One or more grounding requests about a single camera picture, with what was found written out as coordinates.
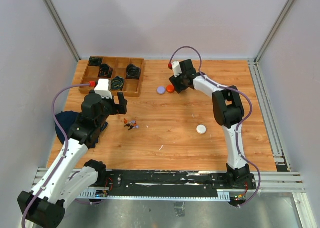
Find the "white earbud charging case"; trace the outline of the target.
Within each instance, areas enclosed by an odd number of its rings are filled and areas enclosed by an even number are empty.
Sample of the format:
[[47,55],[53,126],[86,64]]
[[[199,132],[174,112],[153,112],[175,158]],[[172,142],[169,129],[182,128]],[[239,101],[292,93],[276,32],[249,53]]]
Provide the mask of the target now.
[[205,125],[199,124],[199,125],[197,125],[197,127],[196,127],[196,131],[197,131],[199,134],[205,134],[206,131],[207,131],[207,128],[206,128]]

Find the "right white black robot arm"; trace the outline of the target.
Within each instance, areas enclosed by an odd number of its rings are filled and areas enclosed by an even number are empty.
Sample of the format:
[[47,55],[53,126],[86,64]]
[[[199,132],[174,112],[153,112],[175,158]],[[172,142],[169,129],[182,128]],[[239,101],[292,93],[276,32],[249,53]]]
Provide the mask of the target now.
[[223,129],[227,145],[226,181],[232,188],[240,187],[249,177],[250,168],[244,154],[241,121],[245,111],[238,89],[196,72],[190,59],[169,63],[168,68],[173,71],[169,80],[177,93],[192,88],[212,98],[213,116]]

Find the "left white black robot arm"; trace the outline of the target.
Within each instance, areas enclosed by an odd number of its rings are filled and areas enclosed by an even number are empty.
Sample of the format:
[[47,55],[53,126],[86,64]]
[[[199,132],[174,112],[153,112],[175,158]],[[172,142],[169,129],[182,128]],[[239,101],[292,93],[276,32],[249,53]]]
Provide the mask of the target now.
[[127,113],[124,94],[118,92],[117,96],[119,103],[115,103],[113,96],[102,96],[101,92],[84,98],[82,111],[70,132],[64,134],[64,145],[53,164],[30,192],[21,191],[18,196],[22,227],[30,220],[45,228],[56,228],[84,189],[107,181],[106,165],[96,160],[86,162],[72,179],[69,176],[80,158],[98,141],[108,116]]

